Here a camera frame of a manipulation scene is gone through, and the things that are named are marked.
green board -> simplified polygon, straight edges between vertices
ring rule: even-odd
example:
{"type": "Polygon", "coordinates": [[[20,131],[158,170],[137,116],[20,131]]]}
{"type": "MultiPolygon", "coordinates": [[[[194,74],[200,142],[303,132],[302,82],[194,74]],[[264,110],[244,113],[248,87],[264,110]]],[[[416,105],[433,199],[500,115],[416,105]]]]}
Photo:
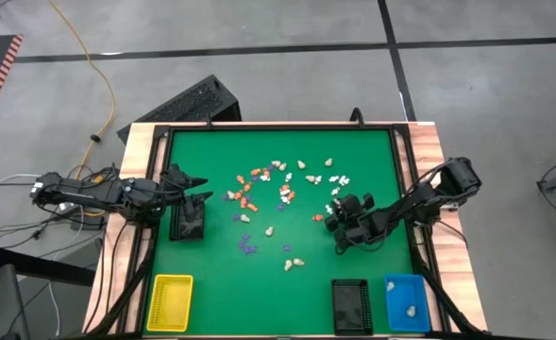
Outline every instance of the green board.
{"type": "MultiPolygon", "coordinates": [[[[171,242],[168,211],[160,223],[152,282],[158,274],[194,276],[189,326],[175,335],[333,334],[332,279],[368,279],[374,333],[392,332],[383,277],[412,274],[405,228],[397,228],[380,251],[351,247],[339,256],[325,224],[312,221],[316,214],[326,216],[330,192],[338,186],[329,182],[331,176],[350,178],[339,196],[371,193],[377,207],[399,198],[387,130],[178,131],[170,152],[171,163],[188,175],[209,179],[192,193],[214,192],[206,202],[202,241],[171,242]],[[333,158],[331,167],[324,165],[328,158],[333,158]],[[270,181],[254,182],[248,193],[258,212],[221,198],[242,189],[237,175],[250,179],[252,169],[275,160],[287,162],[286,171],[274,170],[270,181]],[[304,170],[298,160],[306,163],[304,170]],[[296,197],[280,212],[278,190],[289,172],[296,197]],[[307,175],[321,175],[322,181],[309,183],[307,175]],[[245,213],[251,222],[232,221],[235,213],[245,213]],[[266,237],[270,226],[274,235],[266,237]],[[251,235],[248,245],[258,247],[256,253],[239,249],[244,234],[251,235]],[[284,245],[292,251],[284,252],[284,245]],[[285,261],[293,258],[305,265],[285,272],[285,261]]],[[[159,334],[146,329],[147,320],[144,325],[145,334],[159,334]]]]}

black frame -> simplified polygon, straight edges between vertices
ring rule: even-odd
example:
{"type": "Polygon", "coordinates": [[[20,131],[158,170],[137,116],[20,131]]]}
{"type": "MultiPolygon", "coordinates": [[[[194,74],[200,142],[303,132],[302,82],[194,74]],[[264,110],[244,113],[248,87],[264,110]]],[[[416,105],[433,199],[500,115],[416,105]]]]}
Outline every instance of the black frame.
{"type": "MultiPolygon", "coordinates": [[[[397,186],[399,188],[399,195],[404,195],[406,191],[406,183],[403,176],[403,168],[401,165],[401,158],[399,155],[398,149],[398,142],[397,142],[397,135],[399,135],[404,143],[405,152],[406,152],[406,159],[408,160],[408,164],[410,166],[410,174],[412,181],[416,181],[418,179],[418,173],[415,166],[415,157],[413,154],[413,146],[412,140],[410,135],[410,129],[407,124],[371,124],[367,125],[363,121],[363,117],[359,109],[355,109],[351,114],[350,121],[357,121],[358,124],[304,124],[304,125],[258,125],[258,126],[251,126],[251,125],[215,125],[212,122],[207,122],[205,125],[196,125],[196,126],[155,126],[154,130],[154,139],[151,146],[150,157],[148,160],[148,167],[146,172],[146,177],[151,178],[152,174],[155,170],[155,163],[158,157],[158,146],[160,143],[160,138],[168,133],[166,147],[164,148],[164,156],[162,160],[162,169],[166,169],[169,165],[170,161],[170,150],[172,149],[173,142],[174,142],[174,135],[175,132],[178,131],[277,131],[277,130],[287,130],[287,131],[303,131],[303,130],[386,130],[389,134],[389,139],[391,142],[392,148],[392,155],[393,155],[393,162],[396,167],[396,180],[397,186]]],[[[410,257],[412,261],[412,267],[414,274],[422,275],[422,258],[418,258],[419,252],[417,250],[418,244],[416,242],[416,237],[413,229],[413,224],[410,221],[404,222],[406,232],[408,235],[408,249],[410,251],[410,257]]],[[[158,228],[154,228],[153,232],[155,235],[150,237],[150,244],[149,247],[156,247],[156,242],[158,242],[158,228]]],[[[423,246],[427,253],[427,257],[429,260],[429,269],[430,273],[434,278],[437,280],[439,285],[441,285],[441,279],[439,275],[439,268],[437,266],[437,260],[435,256],[434,245],[432,239],[429,235],[429,232],[426,229],[423,229],[423,238],[424,243],[423,246]]],[[[132,277],[128,275],[129,273],[134,273],[135,271],[135,264],[138,258],[139,249],[141,246],[141,234],[140,237],[136,238],[134,241],[134,245],[131,251],[131,258],[129,260],[129,265],[127,269],[127,281],[130,280],[132,277]]],[[[154,256],[156,252],[154,251],[151,259],[151,263],[154,262],[154,256]]],[[[143,332],[143,323],[145,320],[145,311],[147,309],[147,302],[149,300],[149,284],[151,281],[152,270],[145,274],[143,278],[142,284],[142,291],[141,297],[139,301],[139,307],[137,311],[137,320],[135,324],[135,332],[142,333],[143,332]]],[[[442,306],[442,301],[438,298],[439,295],[435,294],[437,299],[437,307],[439,311],[439,319],[441,323],[442,330],[445,332],[450,331],[449,325],[449,318],[446,314],[444,307],[442,306]]],[[[122,311],[121,318],[119,319],[119,328],[118,332],[125,331],[125,321],[126,321],[126,313],[127,313],[128,305],[122,311]]]]}

wooden frame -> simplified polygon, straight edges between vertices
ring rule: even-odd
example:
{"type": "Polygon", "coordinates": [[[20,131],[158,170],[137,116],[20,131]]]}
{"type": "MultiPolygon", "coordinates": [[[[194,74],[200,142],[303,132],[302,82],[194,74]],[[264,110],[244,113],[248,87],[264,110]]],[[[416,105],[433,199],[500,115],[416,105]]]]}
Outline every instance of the wooden frame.
{"type": "MultiPolygon", "coordinates": [[[[385,125],[400,122],[367,122],[367,125],[385,125]]],[[[215,126],[272,126],[272,125],[356,125],[356,122],[216,122],[215,126]]],[[[430,170],[435,165],[443,162],[444,157],[439,143],[439,137],[434,123],[414,122],[407,123],[411,140],[413,144],[413,152],[416,159],[416,167],[419,174],[430,170]]],[[[150,163],[150,152],[152,149],[153,135],[156,126],[182,126],[182,127],[203,127],[206,123],[203,122],[189,122],[189,123],[139,123],[133,124],[131,127],[128,142],[126,144],[125,156],[121,167],[121,178],[130,177],[145,177],[148,164],[150,163]]],[[[412,184],[410,178],[410,168],[408,160],[406,159],[406,152],[403,143],[397,143],[399,147],[399,157],[403,168],[404,178],[406,185],[412,184]]],[[[156,166],[154,167],[155,173],[153,180],[159,180],[159,172],[162,168],[162,161],[164,159],[164,151],[166,147],[166,138],[161,138],[158,144],[156,166]]],[[[460,220],[456,212],[442,211],[442,219],[462,231],[460,220]]],[[[107,236],[104,247],[112,249],[116,243],[116,236],[120,228],[124,224],[124,219],[118,215],[113,214],[107,226],[107,236]]],[[[130,261],[131,249],[134,244],[135,229],[127,227],[123,232],[121,239],[118,240],[116,246],[116,257],[114,259],[114,273],[111,287],[108,287],[108,280],[110,279],[110,261],[111,251],[106,251],[103,259],[104,272],[97,270],[95,281],[91,292],[89,301],[89,308],[85,317],[85,325],[92,317],[93,310],[97,303],[98,295],[100,294],[101,276],[104,276],[104,287],[101,291],[101,298],[98,306],[97,313],[93,317],[93,322],[90,327],[94,328],[106,314],[108,295],[110,295],[110,305],[122,293],[126,283],[126,272],[130,261]]],[[[416,234],[418,240],[422,240],[420,234],[416,234]]],[[[140,245],[139,262],[143,258],[145,250],[147,249],[147,239],[149,238],[149,230],[142,233],[142,240],[140,245]]],[[[456,303],[458,308],[466,315],[468,320],[480,329],[486,329],[485,319],[480,304],[479,293],[475,283],[475,277],[468,257],[464,242],[455,234],[447,229],[442,229],[438,226],[434,228],[432,234],[432,242],[437,258],[437,265],[440,270],[442,285],[452,300],[456,303]]],[[[441,330],[439,322],[439,315],[437,313],[437,304],[432,291],[427,286],[427,294],[430,305],[430,315],[432,327],[438,331],[441,330]]],[[[125,332],[134,332],[137,310],[139,308],[139,300],[141,298],[141,285],[133,294],[128,306],[128,314],[126,316],[125,332]]]]}

yellow bin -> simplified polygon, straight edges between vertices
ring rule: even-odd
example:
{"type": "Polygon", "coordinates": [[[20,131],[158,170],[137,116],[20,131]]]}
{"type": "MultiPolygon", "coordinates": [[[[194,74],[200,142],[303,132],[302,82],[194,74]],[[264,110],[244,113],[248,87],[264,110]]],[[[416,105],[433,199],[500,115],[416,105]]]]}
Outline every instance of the yellow bin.
{"type": "Polygon", "coordinates": [[[185,332],[190,318],[194,277],[157,275],[147,318],[151,332],[185,332]]]}

blue bin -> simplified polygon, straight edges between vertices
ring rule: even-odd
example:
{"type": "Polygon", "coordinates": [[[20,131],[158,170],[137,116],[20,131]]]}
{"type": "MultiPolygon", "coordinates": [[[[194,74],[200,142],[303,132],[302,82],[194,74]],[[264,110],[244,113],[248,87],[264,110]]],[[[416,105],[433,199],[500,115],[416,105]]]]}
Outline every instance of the blue bin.
{"type": "Polygon", "coordinates": [[[425,284],[420,275],[390,274],[384,276],[389,327],[395,332],[428,332],[430,330],[429,306],[425,284]],[[395,286],[389,292],[388,285],[395,286]],[[415,315],[408,316],[414,306],[415,315]]]}

